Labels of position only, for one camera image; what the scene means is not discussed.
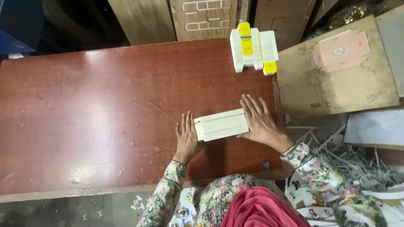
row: red-brown table top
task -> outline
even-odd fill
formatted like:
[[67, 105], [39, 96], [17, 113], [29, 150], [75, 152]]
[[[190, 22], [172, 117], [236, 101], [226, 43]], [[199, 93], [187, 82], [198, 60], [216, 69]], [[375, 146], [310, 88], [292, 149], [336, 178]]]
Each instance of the red-brown table top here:
[[[228, 39], [5, 60], [0, 67], [0, 195], [158, 183], [177, 147], [175, 122], [267, 100], [272, 76], [234, 70]], [[269, 147], [228, 137], [188, 166], [188, 179], [280, 169]]]

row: floor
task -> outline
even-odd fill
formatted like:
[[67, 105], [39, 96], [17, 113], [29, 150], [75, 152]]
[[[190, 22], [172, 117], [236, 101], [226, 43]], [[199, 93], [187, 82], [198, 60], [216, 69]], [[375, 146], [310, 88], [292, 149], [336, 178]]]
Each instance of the floor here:
[[[318, 126], [313, 130], [322, 141], [347, 122], [347, 114], [306, 118], [287, 126]], [[307, 130], [286, 129], [294, 140]], [[152, 191], [31, 200], [0, 204], [0, 227], [129, 227], [135, 226]]]

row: white grid lines on cardboard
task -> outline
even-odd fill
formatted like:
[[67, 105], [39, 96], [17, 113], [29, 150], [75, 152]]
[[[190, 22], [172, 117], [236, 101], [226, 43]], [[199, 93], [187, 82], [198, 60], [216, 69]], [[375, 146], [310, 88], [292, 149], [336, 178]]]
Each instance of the white grid lines on cardboard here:
[[[209, 19], [209, 20], [220, 20], [220, 18], [213, 18], [213, 19]], [[230, 27], [222, 27], [222, 22], [225, 22], [225, 21], [230, 21], [230, 20], [220, 21], [220, 27], [209, 27], [209, 22], [208, 21], [186, 23], [185, 24], [185, 30], [188, 31], [188, 32], [192, 32], [192, 31], [209, 30], [209, 29], [230, 28]], [[200, 24], [203, 24], [203, 23], [208, 23], [208, 27], [207, 28], [200, 28]], [[191, 24], [198, 24], [198, 29], [190, 29], [190, 30], [188, 30], [187, 25], [191, 25]]]
[[[214, 9], [222, 9], [222, 8], [231, 8], [231, 7], [223, 7], [223, 1], [231, 1], [231, 0], [204, 0], [204, 1], [195, 1], [195, 2], [184, 2], [184, 3], [182, 3], [182, 11], [185, 12], [185, 5], [186, 4], [196, 4], [196, 10], [198, 10], [198, 11], [214, 10]], [[220, 2], [220, 7], [209, 8], [208, 2]], [[198, 3], [206, 3], [206, 8], [200, 9], [199, 6], [198, 6]]]

